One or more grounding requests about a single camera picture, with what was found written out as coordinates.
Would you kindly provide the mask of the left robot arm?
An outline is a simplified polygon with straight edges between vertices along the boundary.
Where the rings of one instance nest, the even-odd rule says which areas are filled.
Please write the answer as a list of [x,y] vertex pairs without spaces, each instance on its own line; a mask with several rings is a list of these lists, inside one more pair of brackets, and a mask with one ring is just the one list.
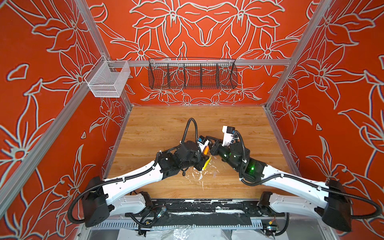
[[209,160],[208,151],[208,141],[187,141],[158,152],[154,161],[127,174],[105,180],[95,177],[70,204],[68,219],[73,224],[93,227],[112,215],[139,214],[151,206],[151,199],[146,193],[136,196],[129,193],[191,167],[202,171]]

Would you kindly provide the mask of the orange marker pen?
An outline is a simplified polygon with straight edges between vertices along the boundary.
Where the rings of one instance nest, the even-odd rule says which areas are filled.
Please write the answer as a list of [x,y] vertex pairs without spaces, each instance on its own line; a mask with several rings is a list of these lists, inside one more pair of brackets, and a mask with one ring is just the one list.
[[210,147],[207,145],[204,147],[202,154],[208,156],[210,154]]

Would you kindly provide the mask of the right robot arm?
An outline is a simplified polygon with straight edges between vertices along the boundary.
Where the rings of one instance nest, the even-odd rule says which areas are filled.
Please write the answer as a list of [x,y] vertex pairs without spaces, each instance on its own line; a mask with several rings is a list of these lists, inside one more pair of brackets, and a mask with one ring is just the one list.
[[329,227],[351,232],[352,220],[378,217],[382,207],[376,202],[348,194],[335,180],[317,182],[288,174],[271,165],[250,157],[240,137],[228,142],[208,136],[210,153],[219,156],[238,174],[240,181],[249,187],[269,186],[292,194],[284,197],[271,192],[262,194],[259,207],[267,214],[294,213],[321,219]]

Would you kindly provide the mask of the yellow marker pen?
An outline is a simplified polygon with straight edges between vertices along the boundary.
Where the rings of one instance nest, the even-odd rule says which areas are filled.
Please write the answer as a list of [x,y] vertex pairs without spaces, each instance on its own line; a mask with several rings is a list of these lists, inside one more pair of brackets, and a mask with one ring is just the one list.
[[205,164],[204,164],[204,166],[203,166],[203,168],[202,168],[202,171],[204,171],[204,170],[207,168],[207,166],[209,165],[209,163],[211,162],[211,160],[212,160],[212,157],[209,157],[208,160],[205,162]]

